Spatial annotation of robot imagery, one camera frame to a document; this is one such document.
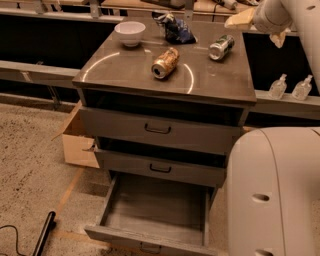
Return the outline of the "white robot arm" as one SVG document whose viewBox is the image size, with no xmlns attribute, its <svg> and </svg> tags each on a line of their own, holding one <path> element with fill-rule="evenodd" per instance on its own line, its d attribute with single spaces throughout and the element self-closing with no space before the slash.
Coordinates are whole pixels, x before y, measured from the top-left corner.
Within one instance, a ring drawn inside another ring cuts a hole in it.
<svg viewBox="0 0 320 256">
<path fill-rule="evenodd" d="M 254 26 L 294 24 L 315 79 L 320 78 L 320 0 L 264 0 Z M 312 202 L 320 197 L 318 127 L 253 130 L 234 145 L 227 171 L 229 256 L 316 256 Z"/>
</svg>

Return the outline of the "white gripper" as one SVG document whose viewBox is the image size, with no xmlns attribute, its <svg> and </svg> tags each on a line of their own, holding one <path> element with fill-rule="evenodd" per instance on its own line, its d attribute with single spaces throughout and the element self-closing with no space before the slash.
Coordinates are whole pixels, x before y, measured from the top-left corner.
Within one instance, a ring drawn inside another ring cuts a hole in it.
<svg viewBox="0 0 320 256">
<path fill-rule="evenodd" d="M 281 48 L 292 19 L 280 0 L 261 0 L 256 9 L 249 8 L 230 16 L 224 23 L 227 29 L 249 30 L 252 25 L 263 33 L 271 33 L 270 40 Z"/>
</svg>

